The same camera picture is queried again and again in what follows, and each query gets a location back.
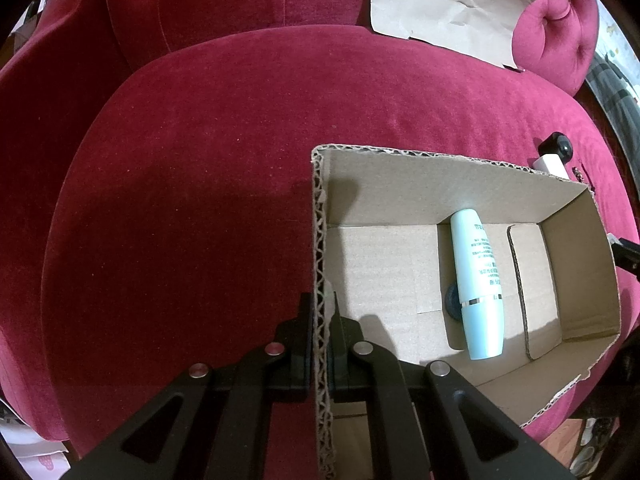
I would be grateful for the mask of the light blue cosmetic bottle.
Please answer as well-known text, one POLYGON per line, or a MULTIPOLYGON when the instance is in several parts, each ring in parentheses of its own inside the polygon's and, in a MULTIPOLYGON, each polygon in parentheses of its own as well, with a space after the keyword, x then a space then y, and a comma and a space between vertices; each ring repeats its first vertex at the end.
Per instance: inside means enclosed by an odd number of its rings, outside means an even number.
POLYGON ((502 286, 484 224, 474 209, 462 209, 451 216, 450 230, 469 358, 501 356, 506 326, 502 286))

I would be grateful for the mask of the brown cardboard box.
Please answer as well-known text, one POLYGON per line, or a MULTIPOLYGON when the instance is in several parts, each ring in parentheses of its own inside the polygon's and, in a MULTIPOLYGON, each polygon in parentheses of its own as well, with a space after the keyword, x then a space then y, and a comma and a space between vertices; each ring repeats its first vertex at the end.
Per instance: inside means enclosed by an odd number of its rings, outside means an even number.
POLYGON ((587 185, 507 162, 374 146, 311 154, 319 470, 335 470, 329 324, 335 313, 399 359, 444 360, 529 426, 587 379, 620 336, 615 264, 587 185), (474 361, 445 308, 449 220, 480 216, 504 304, 504 349, 474 361))

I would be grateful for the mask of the black and white bottle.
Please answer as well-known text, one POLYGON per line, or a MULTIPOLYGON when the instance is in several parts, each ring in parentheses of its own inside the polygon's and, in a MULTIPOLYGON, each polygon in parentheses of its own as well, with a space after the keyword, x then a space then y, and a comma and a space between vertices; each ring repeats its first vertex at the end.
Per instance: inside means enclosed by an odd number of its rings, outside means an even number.
POLYGON ((568 136, 555 131, 538 145, 538 158, 532 167, 544 174, 551 174, 564 180, 570 180, 566 165, 572 160, 574 148, 568 136))

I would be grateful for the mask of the red velvet tufted sofa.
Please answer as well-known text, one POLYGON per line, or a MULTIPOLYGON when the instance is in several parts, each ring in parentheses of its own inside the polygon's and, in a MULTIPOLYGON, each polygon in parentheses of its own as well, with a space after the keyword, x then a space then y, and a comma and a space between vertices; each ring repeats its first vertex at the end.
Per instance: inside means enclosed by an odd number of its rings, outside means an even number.
POLYGON ((227 364, 311 282, 310 150, 522 162, 567 133, 636 229, 573 100, 594 0, 537 0, 522 74, 376 39, 368 0, 49 0, 1 72, 1 387, 87 451, 190 359, 227 364))

